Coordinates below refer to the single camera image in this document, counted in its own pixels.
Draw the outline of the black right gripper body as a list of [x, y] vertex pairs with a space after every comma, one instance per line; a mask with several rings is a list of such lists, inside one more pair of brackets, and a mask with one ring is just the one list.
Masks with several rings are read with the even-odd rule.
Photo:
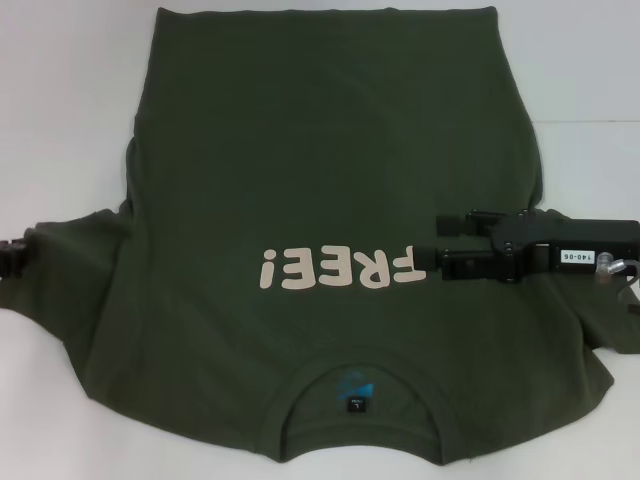
[[517, 283], [532, 274], [561, 273], [607, 282], [639, 260], [639, 223], [550, 213], [508, 215], [493, 227], [491, 248], [499, 281]]

